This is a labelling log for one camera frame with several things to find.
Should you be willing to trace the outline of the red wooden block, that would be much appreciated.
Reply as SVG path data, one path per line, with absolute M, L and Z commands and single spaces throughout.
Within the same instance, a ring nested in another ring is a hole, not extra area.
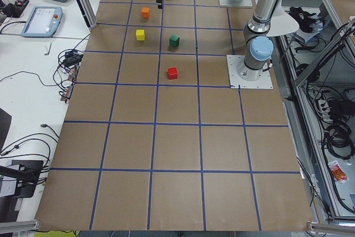
M 173 80 L 178 78 L 178 70 L 176 67 L 168 68 L 168 79 Z

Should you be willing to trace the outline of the orange wooden block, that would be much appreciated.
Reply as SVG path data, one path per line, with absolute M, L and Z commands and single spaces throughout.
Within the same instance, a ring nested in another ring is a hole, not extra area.
M 141 17 L 144 19 L 150 18 L 150 8 L 149 7 L 143 7 L 141 9 Z

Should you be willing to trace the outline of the yellow wooden block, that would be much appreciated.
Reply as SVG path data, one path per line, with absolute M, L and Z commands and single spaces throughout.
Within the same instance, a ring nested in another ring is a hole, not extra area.
M 135 36 L 137 41 L 145 41 L 145 30 L 137 29 L 135 32 Z

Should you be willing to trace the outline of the green wooden block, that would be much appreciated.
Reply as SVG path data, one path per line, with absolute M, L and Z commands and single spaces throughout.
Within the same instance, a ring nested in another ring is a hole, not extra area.
M 172 47 L 178 47 L 180 44 L 180 37 L 176 34 L 172 34 L 169 38 L 169 45 Z

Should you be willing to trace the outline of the near teach pendant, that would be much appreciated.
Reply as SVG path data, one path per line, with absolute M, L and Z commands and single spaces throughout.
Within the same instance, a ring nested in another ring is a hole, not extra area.
M 35 6 L 21 32 L 26 38 L 51 38 L 56 33 L 63 10 L 61 7 Z

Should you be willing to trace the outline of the white paper cone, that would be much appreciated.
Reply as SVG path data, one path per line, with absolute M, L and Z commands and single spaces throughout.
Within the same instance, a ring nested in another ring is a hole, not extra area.
M 293 32 L 297 32 L 299 29 L 298 22 L 293 19 L 288 13 L 286 13 L 282 6 L 279 5 L 275 9 L 271 21 L 270 29 L 266 34 L 267 37 L 278 37 Z

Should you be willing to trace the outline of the red snack packet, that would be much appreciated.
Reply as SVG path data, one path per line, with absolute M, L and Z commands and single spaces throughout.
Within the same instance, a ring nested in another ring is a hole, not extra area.
M 337 160 L 329 162 L 328 167 L 337 182 L 344 183 L 348 180 L 347 174 L 341 169 Z

